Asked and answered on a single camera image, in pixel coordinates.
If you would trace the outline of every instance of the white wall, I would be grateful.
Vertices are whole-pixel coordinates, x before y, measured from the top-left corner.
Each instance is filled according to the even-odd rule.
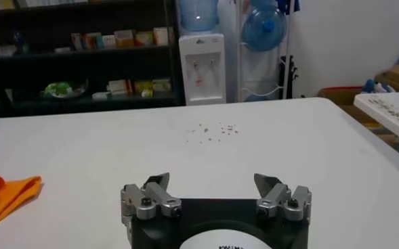
[[[294,97],[313,96],[324,87],[363,85],[399,58],[399,0],[300,1],[301,11],[292,25],[293,55],[300,75]],[[230,0],[219,0],[228,97],[234,96],[236,84],[235,15]]]

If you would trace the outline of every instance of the water dispenser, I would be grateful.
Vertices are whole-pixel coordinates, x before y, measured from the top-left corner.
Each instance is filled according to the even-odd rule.
[[[212,32],[219,24],[217,0],[178,1],[189,34],[179,40],[186,104],[226,103],[224,36]]]
[[[224,44],[222,34],[180,38],[187,106],[226,103]]]

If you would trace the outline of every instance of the white circular label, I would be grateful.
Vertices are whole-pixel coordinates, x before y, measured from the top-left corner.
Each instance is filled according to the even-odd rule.
[[[248,233],[217,229],[189,237],[180,249],[271,249],[271,247]]]

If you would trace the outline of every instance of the blue object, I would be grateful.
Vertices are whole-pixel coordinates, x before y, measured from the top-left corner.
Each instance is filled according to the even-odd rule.
[[[263,52],[277,47],[287,32],[287,19],[273,5],[256,7],[247,17],[241,40],[251,51]]]
[[[289,15],[289,6],[291,4],[291,0],[277,0],[278,2],[278,9],[280,12]],[[274,1],[272,0],[251,0],[252,6],[256,8],[262,8],[264,6],[275,6]],[[294,3],[294,12],[298,12],[300,10],[300,2],[299,0],[295,0]]]
[[[386,83],[378,83],[369,79],[362,87],[362,93],[395,93],[395,89]]]
[[[213,30],[219,24],[218,0],[180,0],[181,26],[191,32]]]

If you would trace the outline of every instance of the screw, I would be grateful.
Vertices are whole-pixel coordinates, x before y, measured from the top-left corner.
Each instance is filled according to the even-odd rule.
[[[263,209],[259,209],[258,213],[257,213],[257,217],[259,220],[265,221],[266,219],[268,219],[267,211],[263,210]]]
[[[299,202],[296,199],[291,198],[290,200],[288,200],[288,206],[290,208],[298,208],[299,207]]]
[[[142,198],[141,205],[142,206],[151,206],[152,200],[149,197]]]
[[[174,208],[174,209],[171,211],[171,215],[172,215],[172,217],[175,217],[175,218],[180,217],[180,216],[181,216],[181,209],[179,209],[179,208]]]

